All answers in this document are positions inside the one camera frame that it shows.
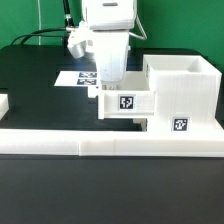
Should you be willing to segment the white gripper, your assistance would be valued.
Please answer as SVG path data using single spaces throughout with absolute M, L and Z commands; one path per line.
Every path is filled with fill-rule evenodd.
M 74 29 L 68 39 L 67 48 L 74 58 L 87 53 L 91 41 L 96 70 L 102 84 L 102 90 L 119 89 L 116 83 L 124 79 L 129 47 L 128 30 L 90 30 L 85 22 Z

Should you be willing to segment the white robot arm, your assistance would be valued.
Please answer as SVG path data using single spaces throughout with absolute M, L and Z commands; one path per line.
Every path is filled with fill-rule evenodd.
M 67 48 L 75 59 L 93 54 L 102 85 L 117 86 L 124 79 L 136 15 L 136 0 L 82 0 L 82 20 Z

